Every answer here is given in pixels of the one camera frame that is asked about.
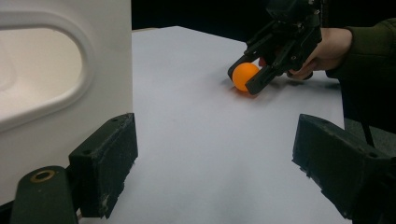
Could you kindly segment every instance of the white plastic object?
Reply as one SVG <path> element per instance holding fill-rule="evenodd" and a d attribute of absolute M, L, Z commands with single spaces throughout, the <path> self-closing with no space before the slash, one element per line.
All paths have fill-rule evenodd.
<path fill-rule="evenodd" d="M 31 69 L 38 61 L 47 67 Z M 131 1 L 0 0 L 0 203 L 25 174 L 68 165 L 106 120 L 132 112 L 131 63 Z"/>

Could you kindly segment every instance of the dark sleeve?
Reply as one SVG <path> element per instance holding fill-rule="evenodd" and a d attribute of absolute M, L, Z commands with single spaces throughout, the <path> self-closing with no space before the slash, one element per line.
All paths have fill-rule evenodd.
<path fill-rule="evenodd" d="M 373 27 L 346 27 L 352 45 L 343 64 L 326 71 L 328 77 L 343 80 L 396 82 L 396 18 Z"/>

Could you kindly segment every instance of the ping pong ball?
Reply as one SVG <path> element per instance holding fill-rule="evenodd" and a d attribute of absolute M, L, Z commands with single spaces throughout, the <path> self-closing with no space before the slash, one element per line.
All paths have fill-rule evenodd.
<path fill-rule="evenodd" d="M 245 85 L 259 70 L 259 67 L 253 63 L 239 64 L 233 70 L 233 84 L 240 91 L 248 91 Z"/>

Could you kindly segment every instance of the white table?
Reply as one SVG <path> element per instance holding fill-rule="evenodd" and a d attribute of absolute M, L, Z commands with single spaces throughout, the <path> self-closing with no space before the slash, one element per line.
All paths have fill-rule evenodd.
<path fill-rule="evenodd" d="M 245 49 L 181 27 L 133 33 L 139 157 L 110 219 L 81 223 L 350 223 L 291 161 L 301 113 L 343 127 L 338 82 L 282 76 L 243 94 L 227 70 Z"/>

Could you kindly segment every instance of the human hand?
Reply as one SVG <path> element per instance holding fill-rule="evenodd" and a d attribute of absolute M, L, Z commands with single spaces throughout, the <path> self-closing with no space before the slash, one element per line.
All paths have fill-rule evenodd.
<path fill-rule="evenodd" d="M 303 80 L 313 71 L 331 70 L 338 67 L 347 55 L 352 44 L 352 33 L 341 28 L 321 28 L 322 41 L 312 51 L 300 70 L 289 70 L 288 76 Z M 259 66 L 265 66 L 265 59 L 260 58 Z"/>

